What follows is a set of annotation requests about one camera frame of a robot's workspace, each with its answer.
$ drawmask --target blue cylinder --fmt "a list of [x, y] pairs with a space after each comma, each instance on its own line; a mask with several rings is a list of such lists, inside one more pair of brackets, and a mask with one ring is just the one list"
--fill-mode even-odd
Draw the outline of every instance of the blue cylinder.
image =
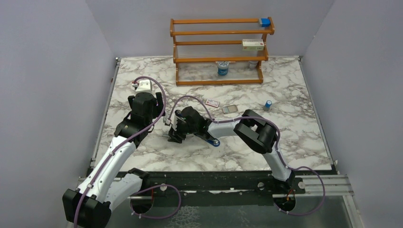
[[272, 102], [270, 100], [266, 101], [265, 105], [263, 106], [263, 110], [267, 112], [270, 109]]
[[219, 61], [217, 63], [217, 67], [218, 67], [218, 74], [221, 76], [224, 76], [228, 73], [228, 68], [230, 67], [230, 62]]

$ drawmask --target wooden rack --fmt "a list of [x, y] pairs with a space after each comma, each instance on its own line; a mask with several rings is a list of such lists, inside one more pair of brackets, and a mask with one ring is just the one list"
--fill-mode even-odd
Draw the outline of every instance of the wooden rack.
[[[261, 62], [269, 59], [266, 39], [274, 34], [274, 24], [271, 17], [269, 27], [261, 27], [259, 19], [171, 19], [170, 33], [173, 38], [173, 62], [176, 64], [176, 84], [190, 85], [222, 85], [222, 84], [254, 84], [263, 83]], [[242, 40], [217, 41], [176, 41], [176, 36], [195, 35], [233, 35], [233, 34], [262, 34], [264, 50], [243, 51]], [[180, 81], [179, 69], [183, 63], [209, 63], [217, 61], [258, 61], [256, 79], [240, 80], [211, 80], [211, 81]]]

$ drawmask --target floor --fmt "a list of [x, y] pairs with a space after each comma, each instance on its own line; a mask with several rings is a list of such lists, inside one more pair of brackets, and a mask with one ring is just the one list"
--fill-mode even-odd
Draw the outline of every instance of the floor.
[[[181, 76], [183, 80], [217, 78], [215, 73], [210, 72], [215, 69], [206, 64], [185, 66]], [[130, 111], [127, 97], [133, 95], [131, 82], [138, 76], [150, 76], [158, 80], [167, 93], [167, 112], [171, 111], [174, 101], [182, 95], [194, 95], [201, 100], [214, 99], [220, 102], [220, 106], [238, 106], [239, 111], [232, 114], [223, 114], [220, 108], [208, 106], [218, 120], [233, 118], [241, 115], [245, 109], [252, 109], [279, 126], [280, 147], [290, 166], [304, 165], [315, 170], [331, 169], [298, 57], [271, 57], [269, 61], [262, 63], [262, 71], [264, 83], [258, 85], [177, 87], [172, 57], [123, 58], [103, 127], [96, 163], [109, 146], [116, 125]], [[245, 73], [229, 73], [232, 78], [236, 75], [250, 77]], [[269, 112], [262, 110], [266, 100], [273, 102]], [[187, 99], [180, 102], [176, 109], [182, 110], [190, 105], [202, 115], [205, 113], [196, 101]], [[178, 144], [167, 142], [164, 134], [168, 130], [169, 127], [164, 126], [162, 121], [158, 122], [154, 131], [127, 159], [121, 171], [134, 167], [144, 171], [270, 170], [263, 157], [253, 152], [239, 137], [220, 138], [219, 147], [213, 147], [198, 137], [188, 137], [182, 144]]]

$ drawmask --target gray wall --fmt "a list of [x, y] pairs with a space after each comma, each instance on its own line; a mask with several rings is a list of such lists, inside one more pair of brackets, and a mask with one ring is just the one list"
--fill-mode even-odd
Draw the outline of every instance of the gray wall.
[[84, 0], [2, 0], [0, 31], [0, 227], [64, 227], [115, 59]]
[[116, 56], [172, 55], [170, 19], [273, 18], [270, 55], [303, 55], [334, 0], [86, 0]]
[[338, 168], [365, 227], [401, 227], [403, 2], [336, 0], [303, 57]]

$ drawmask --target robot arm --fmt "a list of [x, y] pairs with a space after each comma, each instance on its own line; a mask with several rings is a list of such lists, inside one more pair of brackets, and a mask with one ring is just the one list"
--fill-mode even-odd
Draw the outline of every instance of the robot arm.
[[[246, 110], [242, 116], [261, 117], [252, 110]], [[263, 120], [241, 119], [229, 123], [215, 123], [202, 117], [189, 106], [182, 111], [175, 111], [168, 141], [182, 143], [188, 134], [194, 134], [213, 146], [219, 146], [220, 137], [237, 135], [253, 151], [263, 155], [273, 177], [280, 181], [285, 189], [292, 184], [294, 173], [284, 166], [279, 154], [273, 150], [277, 139], [276, 129]]]
[[129, 137], [149, 126], [163, 111], [161, 93], [156, 93], [154, 97], [151, 91], [150, 80], [140, 81], [135, 96], [128, 97], [132, 110], [116, 127], [115, 136], [101, 161], [76, 190], [67, 189], [63, 195], [63, 206], [68, 221], [73, 222], [78, 202], [86, 189], [89, 190], [84, 196], [78, 215], [78, 224], [86, 228], [105, 227], [112, 211], [123, 200], [140, 190], [144, 177], [142, 171], [128, 173], [119, 182], [113, 180], [149, 132], [139, 134], [123, 144], [115, 153], [113, 151]]

